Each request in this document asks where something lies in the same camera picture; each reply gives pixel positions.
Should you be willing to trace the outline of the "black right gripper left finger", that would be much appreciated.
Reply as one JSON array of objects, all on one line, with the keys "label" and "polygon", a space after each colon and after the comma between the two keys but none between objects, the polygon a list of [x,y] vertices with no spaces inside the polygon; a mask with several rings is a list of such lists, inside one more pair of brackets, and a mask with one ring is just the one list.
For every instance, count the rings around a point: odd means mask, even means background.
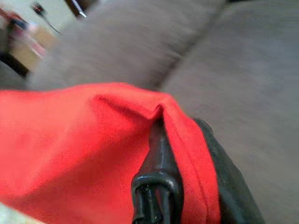
[{"label": "black right gripper left finger", "polygon": [[149,135],[149,152],[131,182],[134,224],[179,224],[184,187],[164,121],[157,120]]}]

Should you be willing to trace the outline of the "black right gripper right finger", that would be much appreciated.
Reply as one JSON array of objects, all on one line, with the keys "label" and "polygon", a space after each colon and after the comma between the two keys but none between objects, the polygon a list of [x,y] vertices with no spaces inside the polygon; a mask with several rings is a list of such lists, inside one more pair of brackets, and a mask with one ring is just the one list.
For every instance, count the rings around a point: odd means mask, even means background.
[{"label": "black right gripper right finger", "polygon": [[258,208],[243,175],[215,138],[211,127],[201,119],[194,120],[203,132],[217,175],[222,224],[263,224]]}]

